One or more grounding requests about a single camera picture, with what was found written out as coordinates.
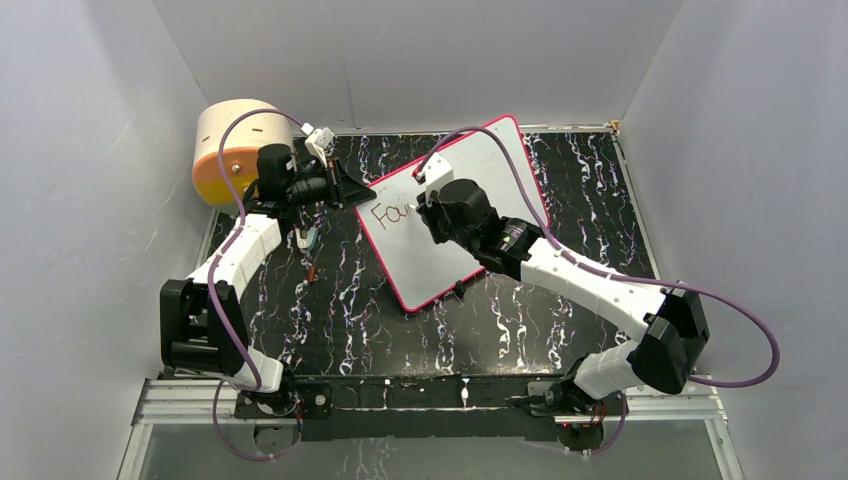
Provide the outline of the pink framed whiteboard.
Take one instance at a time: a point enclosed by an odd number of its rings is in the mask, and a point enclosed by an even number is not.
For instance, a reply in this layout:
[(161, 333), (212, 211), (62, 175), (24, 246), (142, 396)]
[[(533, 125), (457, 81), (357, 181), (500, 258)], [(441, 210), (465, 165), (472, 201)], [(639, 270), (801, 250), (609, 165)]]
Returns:
[(416, 312), (483, 266), (475, 253), (518, 238), (517, 218), (550, 222), (517, 120), (503, 115), (374, 181), (356, 209), (401, 308)]

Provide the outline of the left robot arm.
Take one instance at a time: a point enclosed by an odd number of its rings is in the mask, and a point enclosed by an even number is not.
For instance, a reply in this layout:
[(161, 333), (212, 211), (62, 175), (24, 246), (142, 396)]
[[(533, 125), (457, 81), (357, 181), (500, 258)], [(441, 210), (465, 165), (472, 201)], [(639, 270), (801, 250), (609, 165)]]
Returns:
[(244, 214), (198, 269), (160, 290), (160, 350), (165, 366), (218, 378), (267, 413), (286, 416), (299, 391), (284, 362), (251, 346), (240, 299), (293, 230), (300, 208), (323, 203), (343, 210), (376, 193), (331, 160), (297, 160), (285, 144), (263, 146), (254, 158), (258, 177), (242, 195)]

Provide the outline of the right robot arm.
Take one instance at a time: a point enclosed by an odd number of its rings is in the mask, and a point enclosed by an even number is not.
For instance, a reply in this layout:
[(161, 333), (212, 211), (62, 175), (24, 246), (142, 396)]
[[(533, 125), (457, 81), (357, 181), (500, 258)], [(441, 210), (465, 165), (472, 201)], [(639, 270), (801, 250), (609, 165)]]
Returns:
[(416, 211), (437, 244), (452, 242), (487, 271), (554, 292), (611, 322), (627, 341), (578, 359), (547, 388), (515, 406), (534, 416), (587, 414), (607, 396), (648, 386), (676, 395), (710, 332), (697, 293), (640, 284), (548, 240), (537, 225), (501, 216), (470, 179), (427, 188)]

